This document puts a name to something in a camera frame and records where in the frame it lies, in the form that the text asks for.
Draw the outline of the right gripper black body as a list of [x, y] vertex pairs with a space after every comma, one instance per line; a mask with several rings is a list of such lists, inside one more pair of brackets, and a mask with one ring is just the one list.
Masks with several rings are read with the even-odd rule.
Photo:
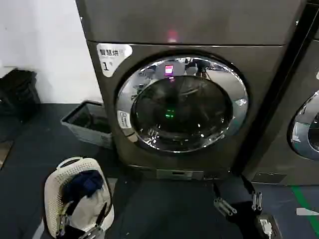
[[226, 219], [239, 228], [244, 239], [265, 238], [261, 233], [260, 225], [256, 221], [260, 212], [252, 209], [252, 201], [233, 203], [231, 206], [236, 209], [237, 213], [227, 216]]

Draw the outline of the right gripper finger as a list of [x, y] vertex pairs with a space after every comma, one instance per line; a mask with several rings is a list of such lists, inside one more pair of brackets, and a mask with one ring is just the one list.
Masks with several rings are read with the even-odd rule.
[[251, 181], [249, 181], [244, 175], [241, 175], [240, 177], [243, 181], [244, 187], [252, 197], [252, 210], [262, 211], [262, 192], [257, 192]]
[[215, 194], [214, 206], [223, 216], [233, 216], [237, 214], [237, 210], [232, 207], [226, 200], [221, 197], [221, 193], [216, 184], [212, 185]]

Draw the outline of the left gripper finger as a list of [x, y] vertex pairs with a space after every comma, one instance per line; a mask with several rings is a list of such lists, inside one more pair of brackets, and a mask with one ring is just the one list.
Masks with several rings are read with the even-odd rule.
[[79, 204], [79, 200], [67, 202], [58, 215], [58, 229], [64, 230], [67, 226], [76, 228], [72, 215]]
[[102, 229], [102, 223], [106, 217], [105, 210], [107, 205], [108, 203], [106, 202], [97, 217], [95, 225], [79, 237], [80, 239], [101, 239], [105, 235], [105, 232]]

